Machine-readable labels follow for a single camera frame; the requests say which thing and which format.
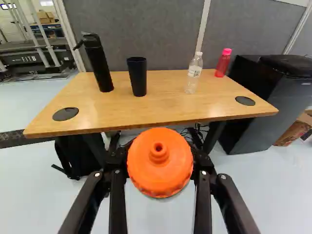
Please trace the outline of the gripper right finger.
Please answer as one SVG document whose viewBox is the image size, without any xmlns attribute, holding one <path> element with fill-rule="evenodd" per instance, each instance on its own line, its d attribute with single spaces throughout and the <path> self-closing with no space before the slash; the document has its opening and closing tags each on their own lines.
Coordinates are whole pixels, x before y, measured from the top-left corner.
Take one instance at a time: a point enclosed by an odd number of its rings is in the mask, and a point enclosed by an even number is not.
<svg viewBox="0 0 312 234">
<path fill-rule="evenodd" d="M 260 230 L 231 176 L 218 174 L 209 155 L 191 145 L 195 183 L 194 234 L 211 234 L 211 197 L 217 201 L 227 233 L 259 234 Z"/>
</svg>

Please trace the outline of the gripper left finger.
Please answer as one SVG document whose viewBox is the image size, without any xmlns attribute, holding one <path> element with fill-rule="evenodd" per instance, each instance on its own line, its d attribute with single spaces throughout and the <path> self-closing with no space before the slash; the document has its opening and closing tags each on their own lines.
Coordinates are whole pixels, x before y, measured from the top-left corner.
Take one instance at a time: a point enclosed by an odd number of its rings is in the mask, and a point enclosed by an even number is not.
<svg viewBox="0 0 312 234">
<path fill-rule="evenodd" d="M 109 198 L 110 234 L 126 234 L 125 183 L 128 177 L 126 159 L 129 146 L 118 147 L 116 133 L 109 148 L 101 133 L 61 136 L 57 138 L 57 154 L 62 163 L 68 162 L 69 178 L 86 180 L 64 219 L 58 233 L 89 234 L 100 205 Z"/>
</svg>

